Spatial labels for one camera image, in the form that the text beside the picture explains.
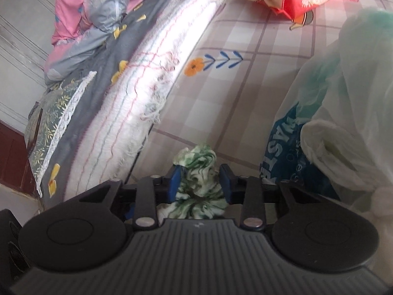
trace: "blue leaf print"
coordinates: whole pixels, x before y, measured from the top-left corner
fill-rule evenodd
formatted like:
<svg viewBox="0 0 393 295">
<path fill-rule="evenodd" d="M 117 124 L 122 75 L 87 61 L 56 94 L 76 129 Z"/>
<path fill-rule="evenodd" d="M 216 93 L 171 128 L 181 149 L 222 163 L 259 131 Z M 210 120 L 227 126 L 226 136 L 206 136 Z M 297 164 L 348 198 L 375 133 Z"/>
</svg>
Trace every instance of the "blue leaf print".
<svg viewBox="0 0 393 295">
<path fill-rule="evenodd" d="M 216 66 L 216 69 L 219 69 L 219 68 L 221 68 L 224 64 L 226 64 L 228 61 L 225 61 L 225 62 L 221 62 L 220 64 L 218 64 L 217 66 Z"/>
<path fill-rule="evenodd" d="M 205 66 L 205 67 L 203 68 L 203 70 L 206 71 L 209 67 L 211 67 L 211 66 L 213 65 L 213 63 L 214 63 L 214 61 L 213 61 L 213 62 L 210 62 L 207 66 Z"/>
<path fill-rule="evenodd" d="M 240 55 L 239 52 L 233 51 L 233 54 L 236 55 L 239 59 L 243 60 L 243 57 Z"/>
<path fill-rule="evenodd" d="M 205 54 L 205 58 L 215 61 L 216 59 L 213 58 L 210 54 Z"/>
<path fill-rule="evenodd" d="M 220 54 L 221 54 L 223 57 L 225 57 L 225 58 L 227 58 L 227 59 L 229 60 L 228 54 L 226 54 L 224 51 L 220 51 Z"/>
<path fill-rule="evenodd" d="M 230 66 L 228 66 L 230 69 L 234 68 L 236 65 L 238 65 L 241 61 L 236 62 L 236 63 L 232 63 Z"/>
</svg>

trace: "dark red wood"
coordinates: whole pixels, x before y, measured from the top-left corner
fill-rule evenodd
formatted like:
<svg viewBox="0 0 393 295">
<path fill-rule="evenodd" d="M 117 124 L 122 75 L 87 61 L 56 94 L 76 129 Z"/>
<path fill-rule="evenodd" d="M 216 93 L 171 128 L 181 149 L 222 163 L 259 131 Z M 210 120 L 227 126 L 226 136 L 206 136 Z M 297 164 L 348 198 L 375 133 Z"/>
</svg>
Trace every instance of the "dark red wood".
<svg viewBox="0 0 393 295">
<path fill-rule="evenodd" d="M 0 184 L 33 194 L 35 180 L 23 136 L 0 123 Z"/>
<path fill-rule="evenodd" d="M 0 180 L 3 178 L 9 153 L 11 151 L 12 138 L 9 137 L 7 132 L 1 129 L 0 124 Z"/>
</svg>

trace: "white door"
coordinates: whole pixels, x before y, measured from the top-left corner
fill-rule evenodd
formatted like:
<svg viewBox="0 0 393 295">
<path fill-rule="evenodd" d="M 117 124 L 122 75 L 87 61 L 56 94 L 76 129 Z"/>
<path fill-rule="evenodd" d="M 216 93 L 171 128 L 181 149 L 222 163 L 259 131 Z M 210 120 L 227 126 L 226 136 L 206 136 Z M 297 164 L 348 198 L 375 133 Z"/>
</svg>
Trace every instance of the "white door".
<svg viewBox="0 0 393 295">
<path fill-rule="evenodd" d="M 55 0 L 0 0 L 0 120 L 24 133 L 44 93 Z"/>
</svg>

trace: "checkered fabric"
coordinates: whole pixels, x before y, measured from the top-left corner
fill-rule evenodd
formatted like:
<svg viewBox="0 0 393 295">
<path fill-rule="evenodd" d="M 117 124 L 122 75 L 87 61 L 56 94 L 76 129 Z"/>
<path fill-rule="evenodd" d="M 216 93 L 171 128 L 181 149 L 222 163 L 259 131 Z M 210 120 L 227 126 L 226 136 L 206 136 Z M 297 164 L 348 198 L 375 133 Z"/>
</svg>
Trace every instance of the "checkered fabric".
<svg viewBox="0 0 393 295">
<path fill-rule="evenodd" d="M 190 67 L 195 75 L 178 78 L 131 180 L 165 174 L 180 149 L 203 142 L 235 174 L 259 176 L 274 116 L 298 70 L 366 7 L 393 11 L 393 0 L 330 0 L 314 10 L 311 25 L 293 31 L 290 21 L 262 5 L 227 0 L 189 58 L 204 70 Z"/>
</svg>

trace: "green and white towel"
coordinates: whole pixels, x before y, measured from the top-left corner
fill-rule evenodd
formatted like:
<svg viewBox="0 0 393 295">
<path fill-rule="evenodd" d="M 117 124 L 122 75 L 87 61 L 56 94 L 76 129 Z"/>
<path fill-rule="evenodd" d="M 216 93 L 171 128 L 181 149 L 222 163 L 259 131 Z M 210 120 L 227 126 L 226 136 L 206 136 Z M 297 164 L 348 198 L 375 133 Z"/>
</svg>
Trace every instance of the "green and white towel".
<svg viewBox="0 0 393 295">
<path fill-rule="evenodd" d="M 208 145 L 184 148 L 173 159 L 185 168 L 176 200 L 158 207 L 160 223 L 164 218 L 212 219 L 223 215 L 227 202 L 214 165 L 216 154 Z"/>
</svg>

